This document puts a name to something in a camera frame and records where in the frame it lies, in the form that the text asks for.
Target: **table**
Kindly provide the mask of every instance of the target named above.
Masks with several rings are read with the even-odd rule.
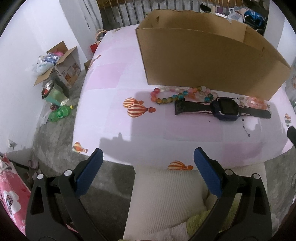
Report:
[[[263,162],[292,147],[287,128],[293,125],[296,116],[282,88],[268,102],[271,119],[246,116],[243,121],[240,118],[227,122],[198,113],[175,116],[172,103],[152,102],[150,92],[159,86],[147,84],[136,27],[107,32],[94,55],[75,119],[73,145],[78,152],[91,155],[95,148],[100,148],[107,161],[160,168],[179,161],[180,168],[196,169],[193,152],[197,147],[202,147],[224,168]],[[232,98],[240,96],[217,93]],[[163,98],[170,93],[161,94]],[[156,111],[131,118],[123,107],[124,100],[130,97]],[[286,114],[291,123],[285,123]]]

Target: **wall socket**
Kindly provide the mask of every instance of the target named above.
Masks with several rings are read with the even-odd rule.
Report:
[[[14,141],[12,141],[12,140],[8,140],[8,148],[9,149],[14,149],[15,148],[15,146],[17,145],[17,143],[15,143]]]

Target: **watch strap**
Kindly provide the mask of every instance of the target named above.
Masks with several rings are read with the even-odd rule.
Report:
[[[259,118],[270,119],[271,113],[268,110],[260,110],[246,106],[239,106],[242,115],[254,116]]]
[[[175,101],[175,115],[183,112],[195,112],[213,115],[211,103],[185,101],[184,98]]]

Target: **hot air balloon print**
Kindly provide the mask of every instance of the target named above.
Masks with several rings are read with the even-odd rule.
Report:
[[[128,115],[136,118],[144,114],[145,112],[153,113],[156,109],[154,107],[146,108],[140,103],[134,103],[128,108]]]
[[[72,146],[72,150],[77,153],[80,153],[80,152],[87,153],[87,149],[83,149],[79,142],[75,142],[74,146]]]
[[[129,108],[132,104],[135,104],[135,103],[144,104],[144,101],[142,100],[137,101],[135,98],[130,97],[125,99],[125,101],[123,102],[123,107]]]
[[[173,161],[168,166],[168,170],[186,170],[186,171],[190,171],[192,169],[193,169],[193,166],[191,166],[191,165],[185,166],[185,164],[183,162],[180,162],[180,161]]]
[[[288,114],[285,114],[285,123],[286,123],[286,127],[289,127],[291,124],[291,117],[288,116]]]

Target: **beaded bracelet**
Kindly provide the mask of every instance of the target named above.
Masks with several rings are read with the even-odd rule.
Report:
[[[157,94],[164,91],[171,91],[171,92],[177,92],[178,94],[174,94],[168,98],[157,98]],[[171,102],[175,102],[178,99],[182,99],[185,96],[189,97],[193,100],[199,100],[201,102],[211,102],[213,99],[216,99],[218,97],[218,94],[216,92],[212,92],[211,90],[206,88],[205,86],[198,86],[196,88],[189,88],[188,90],[185,90],[183,88],[178,87],[161,87],[161,88],[155,88],[154,91],[150,93],[151,95],[151,101],[156,102],[157,104],[168,104]]]

